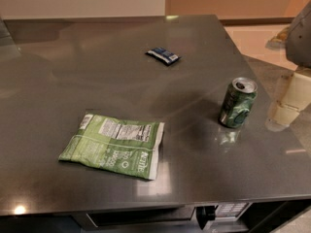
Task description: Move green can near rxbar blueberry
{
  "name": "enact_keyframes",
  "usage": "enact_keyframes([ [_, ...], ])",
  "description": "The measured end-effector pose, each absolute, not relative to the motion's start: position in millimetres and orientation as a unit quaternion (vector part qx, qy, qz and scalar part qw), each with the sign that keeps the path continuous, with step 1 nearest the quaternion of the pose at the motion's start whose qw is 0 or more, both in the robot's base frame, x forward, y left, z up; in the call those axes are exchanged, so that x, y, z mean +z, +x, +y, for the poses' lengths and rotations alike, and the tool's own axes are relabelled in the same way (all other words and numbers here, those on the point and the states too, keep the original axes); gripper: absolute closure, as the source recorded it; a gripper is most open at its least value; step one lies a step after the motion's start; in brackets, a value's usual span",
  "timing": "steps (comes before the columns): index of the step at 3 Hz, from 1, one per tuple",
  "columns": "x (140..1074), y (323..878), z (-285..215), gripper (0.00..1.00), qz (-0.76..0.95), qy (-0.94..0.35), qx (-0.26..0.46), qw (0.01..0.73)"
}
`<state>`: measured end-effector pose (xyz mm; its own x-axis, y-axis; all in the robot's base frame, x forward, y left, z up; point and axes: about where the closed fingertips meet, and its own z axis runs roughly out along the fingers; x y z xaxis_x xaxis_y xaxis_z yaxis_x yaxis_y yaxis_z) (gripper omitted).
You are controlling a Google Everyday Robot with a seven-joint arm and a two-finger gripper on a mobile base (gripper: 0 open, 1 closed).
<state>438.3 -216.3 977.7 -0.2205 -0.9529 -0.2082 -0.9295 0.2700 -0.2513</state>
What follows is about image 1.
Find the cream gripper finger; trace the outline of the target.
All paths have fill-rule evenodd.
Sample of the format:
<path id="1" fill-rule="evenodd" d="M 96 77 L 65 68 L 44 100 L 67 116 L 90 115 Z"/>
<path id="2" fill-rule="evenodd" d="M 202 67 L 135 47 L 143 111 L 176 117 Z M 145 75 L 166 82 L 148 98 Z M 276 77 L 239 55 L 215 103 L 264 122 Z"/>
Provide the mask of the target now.
<path id="1" fill-rule="evenodd" d="M 282 76 L 276 85 L 265 126 L 272 132 L 288 128 L 299 114 L 311 104 L 311 69 L 298 67 Z"/>

